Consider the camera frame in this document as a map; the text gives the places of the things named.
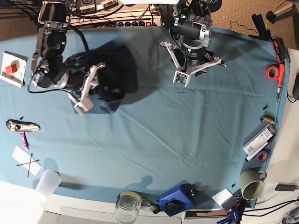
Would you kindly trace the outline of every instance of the red tape roll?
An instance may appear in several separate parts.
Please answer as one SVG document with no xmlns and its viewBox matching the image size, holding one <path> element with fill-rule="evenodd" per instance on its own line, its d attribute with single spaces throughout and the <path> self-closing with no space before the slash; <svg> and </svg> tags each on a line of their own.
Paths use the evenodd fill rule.
<svg viewBox="0 0 299 224">
<path fill-rule="evenodd" d="M 275 80 L 279 76 L 279 69 L 275 66 L 268 66 L 265 71 L 265 75 L 270 80 Z"/>
</svg>

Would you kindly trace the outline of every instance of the white desk surface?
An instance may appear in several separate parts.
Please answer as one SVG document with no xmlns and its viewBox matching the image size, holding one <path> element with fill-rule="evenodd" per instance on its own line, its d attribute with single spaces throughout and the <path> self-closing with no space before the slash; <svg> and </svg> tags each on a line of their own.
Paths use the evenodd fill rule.
<svg viewBox="0 0 299 224">
<path fill-rule="evenodd" d="M 295 77 L 299 72 L 299 51 L 290 50 L 291 72 L 288 91 L 292 94 Z M 275 187 L 279 182 L 299 183 L 299 102 L 286 102 L 285 113 L 274 147 L 271 161 L 267 169 L 268 177 L 265 180 L 266 191 L 258 199 L 256 209 L 273 206 L 275 204 L 297 199 L 299 190 L 294 192 L 278 192 Z M 46 204 L 39 205 L 32 200 L 35 196 L 33 189 L 28 189 L 5 182 L 0 182 L 0 200 L 30 207 L 35 210 L 45 210 L 61 214 L 62 207 L 83 210 L 114 213 L 114 203 L 103 203 L 83 200 L 59 195 L 52 195 Z M 294 203 L 264 217 L 242 217 L 242 224 L 278 224 L 287 211 L 296 207 Z M 263 214 L 265 211 L 251 212 L 253 215 Z M 149 210 L 142 209 L 140 215 L 152 216 Z M 166 216 L 160 212 L 156 216 Z"/>
</svg>

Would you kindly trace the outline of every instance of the purple marker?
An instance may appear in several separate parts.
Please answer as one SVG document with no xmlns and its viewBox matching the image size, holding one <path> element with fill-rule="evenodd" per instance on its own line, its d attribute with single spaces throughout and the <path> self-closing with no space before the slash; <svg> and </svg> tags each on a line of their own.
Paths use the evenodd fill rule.
<svg viewBox="0 0 299 224">
<path fill-rule="evenodd" d="M 26 151 L 28 151 L 28 146 L 27 146 L 27 140 L 26 140 L 25 132 L 20 132 L 20 136 L 21 136 L 24 148 L 26 149 Z"/>
</svg>

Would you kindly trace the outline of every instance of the blue device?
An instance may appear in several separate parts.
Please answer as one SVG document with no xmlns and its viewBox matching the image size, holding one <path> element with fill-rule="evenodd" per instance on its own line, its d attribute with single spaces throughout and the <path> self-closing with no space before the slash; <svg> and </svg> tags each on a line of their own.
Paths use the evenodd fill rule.
<svg viewBox="0 0 299 224">
<path fill-rule="evenodd" d="M 174 216 L 195 206 L 193 196 L 197 190 L 191 184 L 182 184 L 171 189 L 156 199 L 160 209 L 168 216 Z"/>
</svg>

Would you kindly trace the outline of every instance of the clear glass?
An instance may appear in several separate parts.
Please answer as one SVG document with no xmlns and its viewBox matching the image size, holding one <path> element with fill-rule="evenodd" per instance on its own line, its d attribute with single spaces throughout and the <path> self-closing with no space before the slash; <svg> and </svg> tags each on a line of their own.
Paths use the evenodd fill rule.
<svg viewBox="0 0 299 224">
<path fill-rule="evenodd" d="M 119 194 L 115 205 L 116 220 L 119 224 L 132 224 L 138 217 L 142 198 L 133 191 Z"/>
</svg>

